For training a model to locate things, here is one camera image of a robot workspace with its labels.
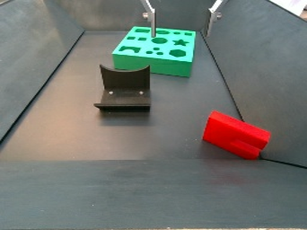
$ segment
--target black object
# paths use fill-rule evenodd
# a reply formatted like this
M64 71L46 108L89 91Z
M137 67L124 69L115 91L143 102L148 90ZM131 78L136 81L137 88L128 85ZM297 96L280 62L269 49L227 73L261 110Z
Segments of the black object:
M149 66L133 71L100 65L104 91L99 109L149 109Z

